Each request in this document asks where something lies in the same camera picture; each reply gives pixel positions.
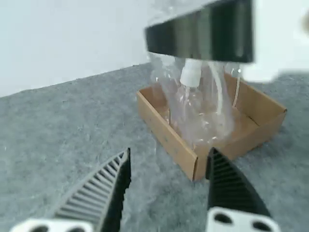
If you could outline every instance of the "ribbed gripper pad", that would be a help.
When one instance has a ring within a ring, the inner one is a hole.
[[[64,198],[55,218],[91,222],[95,232],[120,229],[123,200],[131,182],[130,149],[122,152],[89,174]]]
[[[247,178],[215,148],[208,156],[206,179],[210,181],[208,209],[219,206],[270,217],[264,202]]]

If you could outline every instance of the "clear plastic bottle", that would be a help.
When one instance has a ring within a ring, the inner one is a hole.
[[[175,57],[161,55],[162,76],[159,83],[168,102],[175,98],[175,94],[180,86],[181,72],[175,65]]]
[[[188,59],[183,68],[180,83],[171,105],[171,122],[186,140],[191,136],[190,125],[197,121],[202,110],[203,95],[198,89],[201,78],[201,61]]]

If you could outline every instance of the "box flap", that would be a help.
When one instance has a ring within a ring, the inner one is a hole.
[[[237,79],[225,74],[228,94],[234,100]],[[240,82],[236,107],[258,125],[263,125],[286,112],[286,108],[252,86]]]

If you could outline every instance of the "plastic bottle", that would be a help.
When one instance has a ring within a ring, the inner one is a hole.
[[[150,75],[153,96],[156,100],[162,100],[164,99],[164,94],[159,82],[160,78],[163,76],[162,61],[155,53],[149,53],[149,56],[153,66],[153,70]]]
[[[180,86],[181,72],[175,65],[175,57],[161,55],[162,76],[159,83],[163,89],[168,102],[175,98],[175,94]]]
[[[183,68],[176,93],[176,102],[171,105],[171,123],[186,140],[191,135],[190,125],[197,120],[202,109],[203,95],[198,89],[201,78],[202,62],[187,59]]]

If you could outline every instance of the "open cardboard box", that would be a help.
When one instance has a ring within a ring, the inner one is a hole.
[[[234,100],[237,80],[225,74],[227,91]],[[211,147],[203,147],[195,152],[175,132],[162,115],[169,111],[165,99],[156,100],[152,88],[137,92],[138,110],[141,118],[150,127],[161,145],[179,164],[190,180],[205,176],[207,155]],[[264,93],[244,82],[239,86],[239,101],[233,109],[236,119],[231,136],[220,144],[214,144],[229,159],[246,152],[269,140],[280,128],[286,108]]]

